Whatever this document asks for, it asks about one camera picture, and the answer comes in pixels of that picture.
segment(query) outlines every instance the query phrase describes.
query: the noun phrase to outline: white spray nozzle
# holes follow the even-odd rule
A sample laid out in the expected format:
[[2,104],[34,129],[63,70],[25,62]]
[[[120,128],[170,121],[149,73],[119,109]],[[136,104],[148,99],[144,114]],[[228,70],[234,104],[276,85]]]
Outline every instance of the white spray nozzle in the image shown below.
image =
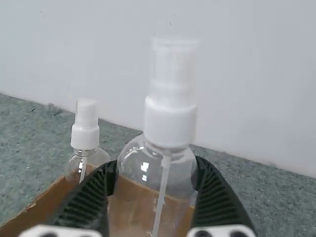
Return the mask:
[[154,76],[151,87],[161,86],[167,90],[166,92],[190,92],[192,59],[197,43],[197,40],[155,39]]
[[99,139],[97,102],[92,99],[80,98],[77,101],[70,144],[78,150],[92,150],[99,146]]
[[198,44],[189,39],[155,39],[154,71],[145,100],[144,136],[164,148],[182,147],[194,137],[196,104],[192,60]]

